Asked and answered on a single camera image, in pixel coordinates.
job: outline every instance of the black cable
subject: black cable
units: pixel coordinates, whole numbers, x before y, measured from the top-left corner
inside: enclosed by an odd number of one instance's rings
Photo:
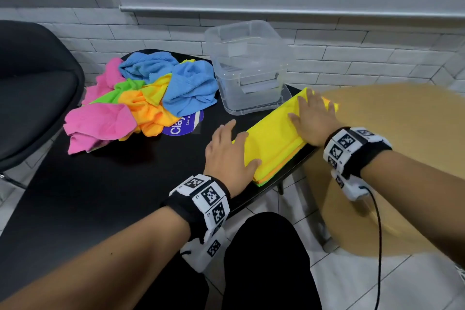
[[[381,255],[382,255],[382,250],[383,250],[380,210],[378,210],[378,205],[376,204],[375,196],[373,196],[373,193],[370,191],[370,189],[367,188],[366,186],[360,186],[360,188],[367,190],[370,196],[372,197],[373,203],[375,205],[376,216],[378,217],[378,231],[380,233],[380,252],[378,256],[378,295],[376,296],[376,305],[375,305],[375,310],[378,310],[378,306],[380,305],[380,296],[381,296]]]

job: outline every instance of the black table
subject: black table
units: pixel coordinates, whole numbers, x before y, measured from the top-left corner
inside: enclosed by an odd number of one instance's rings
[[[157,49],[147,49],[152,53]],[[179,61],[201,60],[172,53]],[[290,87],[292,95],[299,90]],[[0,301],[160,206],[186,177],[203,172],[205,147],[220,124],[237,120],[233,137],[270,111],[232,116],[219,99],[194,132],[180,137],[133,134],[91,153],[69,156],[62,132],[0,237]],[[306,145],[267,184],[249,184],[231,214],[282,182],[315,148]]]

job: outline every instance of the white brick wall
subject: white brick wall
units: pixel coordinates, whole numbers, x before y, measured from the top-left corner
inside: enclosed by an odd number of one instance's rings
[[[209,59],[209,27],[269,21],[297,61],[285,81],[318,90],[394,82],[465,93],[465,22],[375,17],[123,13],[118,0],[0,0],[0,19],[37,22],[54,32],[94,82],[114,56],[143,49]]]

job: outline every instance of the clear plastic box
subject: clear plastic box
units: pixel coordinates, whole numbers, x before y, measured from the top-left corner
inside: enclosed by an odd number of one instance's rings
[[[274,109],[291,98],[283,80],[295,58],[268,22],[212,27],[205,31],[205,41],[228,113]]]

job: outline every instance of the purple sticker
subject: purple sticker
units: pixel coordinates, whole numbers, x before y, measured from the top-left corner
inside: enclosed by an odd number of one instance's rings
[[[181,136],[193,132],[195,127],[203,120],[203,110],[189,116],[183,116],[174,125],[163,128],[163,134]]]

